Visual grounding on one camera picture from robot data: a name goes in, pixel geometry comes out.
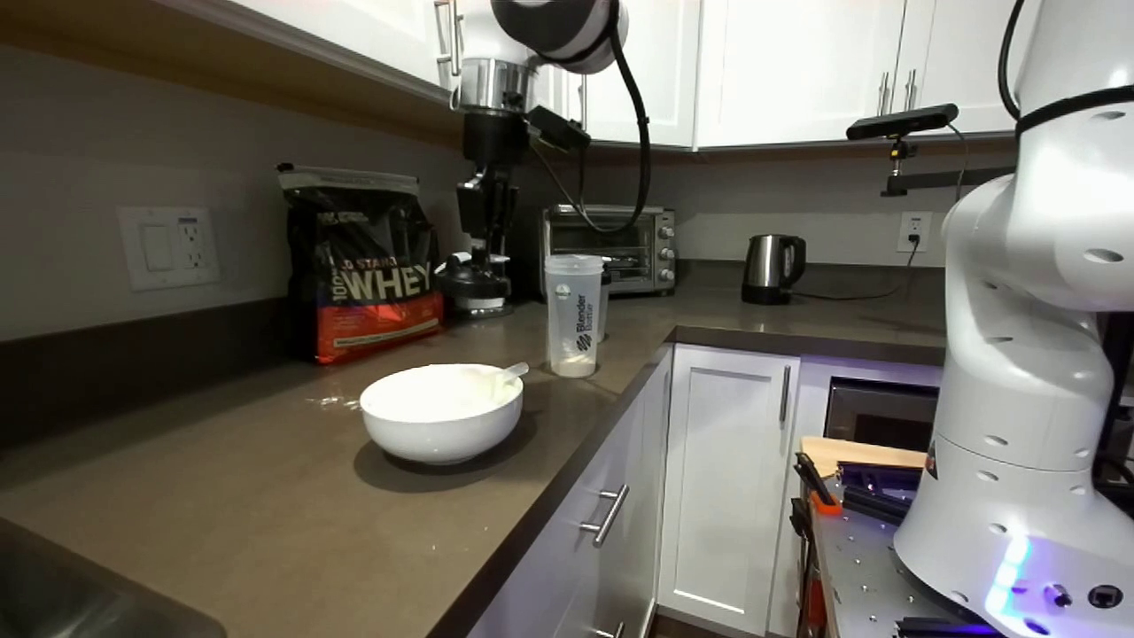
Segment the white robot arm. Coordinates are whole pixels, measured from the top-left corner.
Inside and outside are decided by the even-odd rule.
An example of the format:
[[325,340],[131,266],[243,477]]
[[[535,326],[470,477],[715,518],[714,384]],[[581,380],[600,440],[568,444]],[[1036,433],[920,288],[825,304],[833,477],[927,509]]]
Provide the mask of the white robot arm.
[[1040,0],[1017,167],[944,228],[945,365],[897,559],[1008,638],[1134,638],[1134,518],[1093,468],[1134,308],[1134,0]]

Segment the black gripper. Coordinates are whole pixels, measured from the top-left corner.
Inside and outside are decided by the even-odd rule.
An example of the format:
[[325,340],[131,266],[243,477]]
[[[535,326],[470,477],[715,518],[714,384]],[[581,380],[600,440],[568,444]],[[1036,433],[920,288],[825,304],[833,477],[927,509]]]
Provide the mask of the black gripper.
[[[457,185],[460,230],[470,232],[490,255],[490,297],[509,300],[509,255],[500,250],[513,212],[509,169],[523,159],[529,128],[516,113],[463,113],[463,159],[470,173]],[[450,250],[437,266],[441,292],[450,313],[463,313],[470,292],[470,255]]]

